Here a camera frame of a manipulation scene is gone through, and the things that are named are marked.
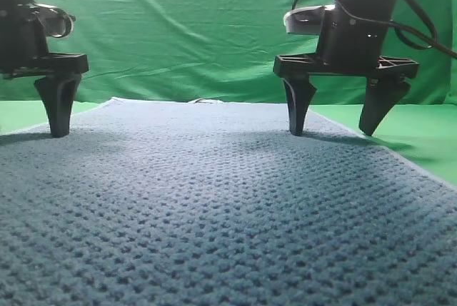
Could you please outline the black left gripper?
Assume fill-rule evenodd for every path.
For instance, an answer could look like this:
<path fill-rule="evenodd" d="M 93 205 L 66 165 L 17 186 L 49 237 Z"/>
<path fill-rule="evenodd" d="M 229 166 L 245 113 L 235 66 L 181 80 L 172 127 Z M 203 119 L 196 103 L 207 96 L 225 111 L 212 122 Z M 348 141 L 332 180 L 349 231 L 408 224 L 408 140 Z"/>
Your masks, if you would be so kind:
<path fill-rule="evenodd" d="M 51 135 L 62 138 L 69 134 L 72 106 L 89 61 L 85 54 L 49 50 L 37 4 L 1 0 L 1 72 L 10 78 L 55 73 L 34 81 L 34 87 L 46 109 Z"/>

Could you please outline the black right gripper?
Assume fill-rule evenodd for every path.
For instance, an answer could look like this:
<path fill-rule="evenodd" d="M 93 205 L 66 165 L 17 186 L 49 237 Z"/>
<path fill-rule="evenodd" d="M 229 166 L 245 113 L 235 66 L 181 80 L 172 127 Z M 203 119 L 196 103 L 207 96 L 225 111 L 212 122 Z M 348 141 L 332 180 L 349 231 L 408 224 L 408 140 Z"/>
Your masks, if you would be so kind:
<path fill-rule="evenodd" d="M 275 57 L 273 72 L 283 80 L 293 136 L 302 135 L 308 107 L 317 91 L 309 74 L 416 76 L 415 61 L 381 54 L 395 3 L 396 0 L 334 0 L 335 9 L 324 14 L 315 52 Z M 410 83 L 397 76 L 367 78 L 359 129 L 372 136 L 410 89 Z"/>

